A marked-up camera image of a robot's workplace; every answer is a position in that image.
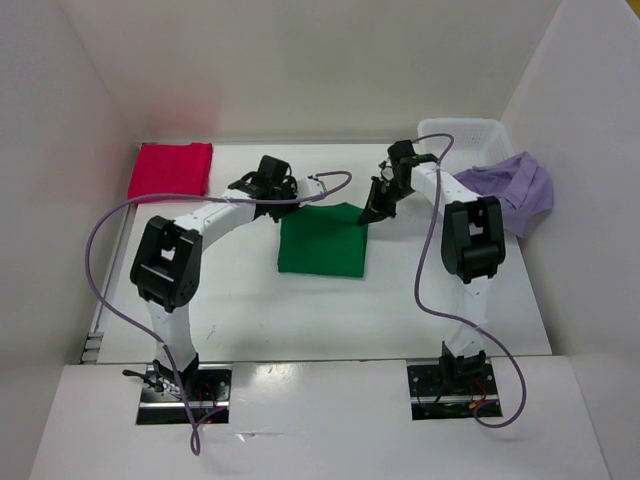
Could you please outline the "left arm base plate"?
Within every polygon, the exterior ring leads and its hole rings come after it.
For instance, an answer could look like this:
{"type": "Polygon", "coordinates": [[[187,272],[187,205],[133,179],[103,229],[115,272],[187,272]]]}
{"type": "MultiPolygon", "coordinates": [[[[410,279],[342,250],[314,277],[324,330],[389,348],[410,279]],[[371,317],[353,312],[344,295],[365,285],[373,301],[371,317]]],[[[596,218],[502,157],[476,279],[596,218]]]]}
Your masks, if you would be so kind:
{"type": "MultiPolygon", "coordinates": [[[[177,386],[160,377],[147,365],[138,404],[136,424],[141,426],[188,424],[189,420],[177,386]]],[[[187,389],[190,409],[196,422],[227,424],[231,397],[230,364],[201,364],[187,389]]]]}

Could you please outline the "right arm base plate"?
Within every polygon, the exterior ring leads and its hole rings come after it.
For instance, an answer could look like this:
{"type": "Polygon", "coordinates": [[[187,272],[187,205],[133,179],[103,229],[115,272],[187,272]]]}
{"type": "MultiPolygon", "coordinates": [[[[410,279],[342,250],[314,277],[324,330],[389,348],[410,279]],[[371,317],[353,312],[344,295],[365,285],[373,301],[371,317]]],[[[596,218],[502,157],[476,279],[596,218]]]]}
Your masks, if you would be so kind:
{"type": "Polygon", "coordinates": [[[478,406],[480,418],[503,416],[489,362],[482,373],[466,379],[445,381],[437,360],[409,362],[406,372],[414,421],[473,418],[478,406]]]}

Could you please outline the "aluminium table edge rail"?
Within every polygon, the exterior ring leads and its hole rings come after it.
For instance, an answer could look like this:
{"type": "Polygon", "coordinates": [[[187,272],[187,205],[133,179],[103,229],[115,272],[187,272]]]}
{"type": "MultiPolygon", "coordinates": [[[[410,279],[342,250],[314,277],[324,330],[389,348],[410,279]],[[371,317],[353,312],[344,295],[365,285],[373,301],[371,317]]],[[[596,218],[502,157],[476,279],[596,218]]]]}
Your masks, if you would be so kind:
{"type": "Polygon", "coordinates": [[[83,350],[79,358],[79,364],[93,365],[98,362],[99,352],[102,346],[104,333],[106,332],[112,310],[105,304],[114,303],[115,292],[119,275],[124,264],[124,251],[132,231],[135,206],[125,201],[128,178],[133,171],[133,165],[143,142],[136,142],[124,152],[124,164],[118,167],[112,164],[109,158],[100,165],[100,168],[92,177],[92,189],[109,187],[111,194],[108,198],[107,211],[99,214],[99,219],[106,215],[106,219],[95,223],[90,231],[96,230],[92,237],[91,251],[88,260],[84,260],[85,271],[91,273],[88,280],[89,290],[94,294],[96,307],[92,317],[92,323],[83,342],[83,350]],[[103,273],[98,277],[92,270],[92,261],[100,255],[106,255],[106,247],[111,247],[109,262],[104,265],[103,273]]]}

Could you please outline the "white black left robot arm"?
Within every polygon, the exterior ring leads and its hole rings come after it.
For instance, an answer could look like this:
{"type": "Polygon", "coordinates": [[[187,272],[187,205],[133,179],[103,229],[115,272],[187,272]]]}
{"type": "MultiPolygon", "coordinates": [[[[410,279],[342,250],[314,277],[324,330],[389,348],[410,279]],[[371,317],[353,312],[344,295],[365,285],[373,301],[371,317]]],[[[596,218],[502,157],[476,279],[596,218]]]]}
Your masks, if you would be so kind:
{"type": "Polygon", "coordinates": [[[279,221],[299,208],[298,182],[290,165],[263,156],[258,169],[231,183],[226,199],[175,219],[152,217],[146,224],[130,272],[149,311],[156,341],[158,381],[176,399],[199,387],[199,355],[192,338],[189,303],[200,284],[204,251],[234,229],[269,216],[279,221]]]}

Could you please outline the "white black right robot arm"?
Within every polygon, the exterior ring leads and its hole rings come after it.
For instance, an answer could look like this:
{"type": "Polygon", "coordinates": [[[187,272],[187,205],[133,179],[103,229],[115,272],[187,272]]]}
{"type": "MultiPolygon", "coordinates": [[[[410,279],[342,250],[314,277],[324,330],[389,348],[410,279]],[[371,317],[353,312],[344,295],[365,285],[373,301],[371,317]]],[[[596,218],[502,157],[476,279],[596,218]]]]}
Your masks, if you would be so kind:
{"type": "Polygon", "coordinates": [[[449,141],[440,156],[418,154],[412,140],[400,140],[387,149],[380,169],[389,169],[372,178],[369,196],[358,218],[360,226],[396,216],[396,205],[414,193],[433,205],[427,238],[414,280],[414,300],[420,310],[460,324],[456,333],[442,343],[438,380],[450,393],[462,392],[483,376],[486,362],[482,335],[486,301],[492,279],[506,257],[500,202],[494,196],[480,196],[463,186],[441,168],[442,160],[454,144],[449,141]],[[442,217],[440,255],[445,270],[458,279],[461,312],[451,314],[427,307],[420,299],[420,280],[435,221],[442,217]]]}

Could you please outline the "white plastic basket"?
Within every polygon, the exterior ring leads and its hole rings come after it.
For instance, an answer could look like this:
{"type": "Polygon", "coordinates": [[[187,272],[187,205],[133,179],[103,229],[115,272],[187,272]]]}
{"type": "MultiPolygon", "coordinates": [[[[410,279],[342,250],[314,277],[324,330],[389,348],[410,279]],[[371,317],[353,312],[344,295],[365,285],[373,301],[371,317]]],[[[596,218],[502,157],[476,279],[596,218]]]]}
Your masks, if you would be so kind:
{"type": "Polygon", "coordinates": [[[421,120],[418,137],[446,133],[454,144],[442,161],[445,171],[455,174],[472,167],[490,166],[515,155],[504,125],[494,119],[435,118],[421,120]]]}

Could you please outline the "lavender t shirt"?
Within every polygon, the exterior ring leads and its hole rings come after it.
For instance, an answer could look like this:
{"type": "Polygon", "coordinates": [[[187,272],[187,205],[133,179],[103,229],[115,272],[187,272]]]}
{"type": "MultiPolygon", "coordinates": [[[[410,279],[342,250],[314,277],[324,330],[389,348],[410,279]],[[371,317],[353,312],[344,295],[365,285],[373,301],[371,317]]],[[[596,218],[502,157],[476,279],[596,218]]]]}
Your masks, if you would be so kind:
{"type": "Polygon", "coordinates": [[[454,175],[463,186],[480,196],[494,196],[502,209],[506,230],[524,238],[529,221],[553,208],[550,174],[527,152],[454,175]]]}

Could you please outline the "red t shirt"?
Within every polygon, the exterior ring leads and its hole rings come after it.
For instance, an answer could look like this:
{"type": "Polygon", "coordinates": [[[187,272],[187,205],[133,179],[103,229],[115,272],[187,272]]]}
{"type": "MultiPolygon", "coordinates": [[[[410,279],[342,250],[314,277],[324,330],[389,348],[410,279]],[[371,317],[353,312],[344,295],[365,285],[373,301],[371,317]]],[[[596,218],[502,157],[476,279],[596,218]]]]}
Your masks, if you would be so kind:
{"type": "Polygon", "coordinates": [[[208,192],[213,153],[211,143],[143,144],[127,198],[161,193],[204,196],[208,192]]]}

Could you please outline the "green t shirt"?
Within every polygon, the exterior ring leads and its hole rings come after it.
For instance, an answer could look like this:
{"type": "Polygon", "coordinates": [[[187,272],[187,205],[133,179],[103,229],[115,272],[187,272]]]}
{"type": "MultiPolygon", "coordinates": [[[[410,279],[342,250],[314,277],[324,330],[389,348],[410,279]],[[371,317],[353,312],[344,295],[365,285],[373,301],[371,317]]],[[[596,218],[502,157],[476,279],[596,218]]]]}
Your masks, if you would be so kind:
{"type": "Polygon", "coordinates": [[[350,203],[305,206],[280,224],[280,273],[360,279],[365,274],[368,228],[350,203]]]}

